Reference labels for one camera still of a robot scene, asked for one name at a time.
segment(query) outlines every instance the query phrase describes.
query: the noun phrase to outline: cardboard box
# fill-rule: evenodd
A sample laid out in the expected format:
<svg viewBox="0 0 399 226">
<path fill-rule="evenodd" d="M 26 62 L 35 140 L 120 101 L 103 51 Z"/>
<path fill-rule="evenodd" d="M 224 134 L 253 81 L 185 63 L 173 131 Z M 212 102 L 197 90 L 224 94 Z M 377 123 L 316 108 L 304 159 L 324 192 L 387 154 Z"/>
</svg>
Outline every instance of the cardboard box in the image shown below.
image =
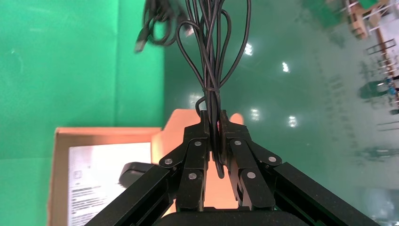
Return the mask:
<svg viewBox="0 0 399 226">
<path fill-rule="evenodd" d="M 74 146 L 152 142 L 161 128 L 58 128 L 48 199 L 48 225 L 67 226 L 68 156 Z"/>
<path fill-rule="evenodd" d="M 230 120 L 243 124 L 239 114 L 234 114 Z M 161 158 L 182 143 L 184 128 L 199 122 L 195 110 L 176 109 L 162 131 L 161 128 L 58 128 L 48 200 L 48 226 L 67 226 L 70 147 L 151 142 L 151 162 L 158 164 Z M 234 209 L 238 206 L 229 177 L 219 179 L 213 161 L 209 162 L 207 171 L 204 206 L 217 209 Z M 165 215 L 175 211 L 175 205 L 172 205 Z"/>
</svg>

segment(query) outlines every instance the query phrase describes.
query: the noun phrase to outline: white paper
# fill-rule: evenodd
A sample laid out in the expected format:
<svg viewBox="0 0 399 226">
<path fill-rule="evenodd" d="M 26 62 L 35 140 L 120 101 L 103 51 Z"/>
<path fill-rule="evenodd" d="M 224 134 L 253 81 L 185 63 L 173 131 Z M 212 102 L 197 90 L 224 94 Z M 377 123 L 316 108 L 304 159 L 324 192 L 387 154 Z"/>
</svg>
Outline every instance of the white paper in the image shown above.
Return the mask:
<svg viewBox="0 0 399 226">
<path fill-rule="evenodd" d="M 151 163 L 151 144 L 96 145 L 69 148 L 68 226 L 84 226 L 118 197 L 123 166 Z"/>
</svg>

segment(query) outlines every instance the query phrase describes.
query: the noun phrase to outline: green floor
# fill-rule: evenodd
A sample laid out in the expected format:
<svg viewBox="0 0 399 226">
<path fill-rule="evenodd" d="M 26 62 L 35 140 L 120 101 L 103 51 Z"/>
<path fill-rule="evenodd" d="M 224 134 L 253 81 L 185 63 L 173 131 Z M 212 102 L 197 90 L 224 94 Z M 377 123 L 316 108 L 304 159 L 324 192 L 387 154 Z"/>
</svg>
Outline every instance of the green floor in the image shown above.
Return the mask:
<svg viewBox="0 0 399 226">
<path fill-rule="evenodd" d="M 163 49 L 133 54 L 143 5 L 0 1 L 0 225 L 45 225 L 56 127 L 162 126 Z"/>
<path fill-rule="evenodd" d="M 176 45 L 133 54 L 143 2 L 0 1 L 0 225 L 45 225 L 56 127 L 162 126 L 201 96 Z M 365 157 L 399 149 L 399 124 L 384 124 L 399 121 L 387 97 L 361 98 L 379 79 L 364 54 L 376 38 L 355 39 L 323 0 L 252 2 L 252 55 L 222 88 L 223 108 L 362 212 L 399 220 L 399 159 Z M 224 8 L 233 21 L 229 65 L 245 1 Z M 198 63 L 195 37 L 182 42 Z"/>
<path fill-rule="evenodd" d="M 398 157 L 365 157 L 369 151 L 397 153 L 399 148 L 399 124 L 378 125 L 399 121 L 386 97 L 359 94 L 372 76 L 364 49 L 376 38 L 356 39 L 333 13 L 338 6 L 321 0 L 252 2 L 252 55 L 244 54 L 221 89 L 223 109 L 242 114 L 258 144 L 362 212 L 398 220 Z M 227 70 L 242 42 L 246 1 L 224 5 L 233 23 Z M 199 65 L 195 37 L 182 42 Z M 177 46 L 166 49 L 165 84 L 165 118 L 176 108 L 193 108 L 202 95 Z"/>
</svg>

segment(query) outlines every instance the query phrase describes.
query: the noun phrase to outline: black cable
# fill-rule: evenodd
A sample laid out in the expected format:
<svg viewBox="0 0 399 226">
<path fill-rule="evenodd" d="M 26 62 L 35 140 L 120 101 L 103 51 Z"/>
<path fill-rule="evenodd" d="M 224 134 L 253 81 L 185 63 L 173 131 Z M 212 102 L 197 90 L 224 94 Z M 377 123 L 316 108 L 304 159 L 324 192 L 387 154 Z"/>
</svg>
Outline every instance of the black cable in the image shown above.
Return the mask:
<svg viewBox="0 0 399 226">
<path fill-rule="evenodd" d="M 233 74 L 236 69 L 248 41 L 249 27 L 251 21 L 251 0 L 247 0 L 247 18 L 243 42 L 236 59 L 231 68 L 223 77 L 223 64 L 226 55 L 227 45 L 231 37 L 231 18 L 222 9 L 225 0 L 185 0 L 187 14 L 184 12 L 177 0 L 146 0 L 143 15 L 143 29 L 136 42 L 136 51 L 143 50 L 149 40 L 155 45 L 169 46 L 177 41 L 177 44 L 196 75 L 204 92 L 204 97 L 195 104 L 195 110 L 200 115 L 200 104 L 205 101 L 210 132 L 210 145 L 212 156 L 216 164 L 218 176 L 224 177 L 223 162 L 221 162 L 220 139 L 218 122 L 221 113 L 220 88 Z M 227 22 L 227 34 L 221 45 L 222 15 Z M 176 32 L 172 36 L 172 23 L 176 20 Z M 166 22 L 166 32 L 162 39 L 156 40 L 154 25 L 158 22 Z M 216 53 L 213 41 L 213 33 L 216 24 Z M 201 55 L 202 75 L 185 51 L 180 39 L 180 30 L 184 27 L 186 35 L 194 33 L 197 39 Z"/>
<path fill-rule="evenodd" d="M 141 52 L 149 41 L 154 45 L 170 46 L 176 41 L 176 34 L 172 36 L 173 23 L 179 24 L 188 20 L 187 14 L 177 0 L 146 0 L 143 11 L 143 28 L 140 31 L 135 52 Z M 154 27 L 156 23 L 166 23 L 165 34 L 161 39 L 155 38 Z M 190 35 L 192 29 L 185 26 L 186 35 Z"/>
<path fill-rule="evenodd" d="M 222 79 L 224 58 L 227 50 L 227 45 L 231 37 L 231 18 L 230 15 L 222 9 L 224 0 L 199 0 L 199 6 L 201 9 L 202 17 L 199 19 L 199 12 L 197 7 L 197 0 L 186 0 L 187 12 L 190 21 L 181 22 L 176 29 L 176 41 L 177 44 L 186 59 L 190 67 L 193 69 L 197 76 L 202 89 L 204 91 L 204 97 L 199 99 L 195 104 L 197 114 L 200 114 L 200 103 L 205 101 L 209 128 L 211 138 L 212 155 L 215 160 L 216 169 L 220 178 L 224 177 L 223 163 L 221 162 L 221 156 L 219 153 L 220 142 L 219 142 L 219 130 L 218 121 L 221 113 L 221 101 L 219 89 L 226 83 L 230 78 L 234 70 L 236 69 L 248 41 L 249 27 L 251 21 L 251 0 L 247 0 L 247 19 L 245 25 L 244 39 L 241 44 L 239 53 L 234 60 L 231 68 Z M 227 22 L 227 34 L 224 40 L 223 47 L 221 48 L 221 16 L 224 16 Z M 214 50 L 213 42 L 213 31 L 216 22 L 216 55 Z M 181 39 L 180 29 L 182 26 L 191 25 L 194 29 L 194 34 L 198 41 L 198 47 L 201 54 L 202 72 L 203 76 L 200 75 L 197 67 L 194 65 L 187 52 L 185 51 Z"/>
</svg>

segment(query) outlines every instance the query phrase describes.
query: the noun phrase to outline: reflective floor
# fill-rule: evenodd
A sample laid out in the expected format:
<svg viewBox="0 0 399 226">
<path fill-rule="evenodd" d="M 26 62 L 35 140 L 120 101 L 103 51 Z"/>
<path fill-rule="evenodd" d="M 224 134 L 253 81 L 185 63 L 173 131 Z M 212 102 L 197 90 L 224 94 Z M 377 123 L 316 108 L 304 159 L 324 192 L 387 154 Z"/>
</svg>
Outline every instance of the reflective floor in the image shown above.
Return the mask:
<svg viewBox="0 0 399 226">
<path fill-rule="evenodd" d="M 244 116 L 255 142 L 382 225 L 399 220 L 398 107 L 395 98 L 373 94 L 383 79 L 373 63 L 381 53 L 365 52 L 378 43 L 376 32 L 357 39 L 336 1 L 252 2 L 249 45 L 221 89 L 223 109 Z M 225 70 L 242 42 L 245 7 L 224 4 L 233 23 Z M 399 38 L 398 27 L 392 22 L 382 35 Z M 182 42 L 199 65 L 195 37 Z M 165 119 L 201 96 L 178 47 L 167 48 Z"/>
</svg>

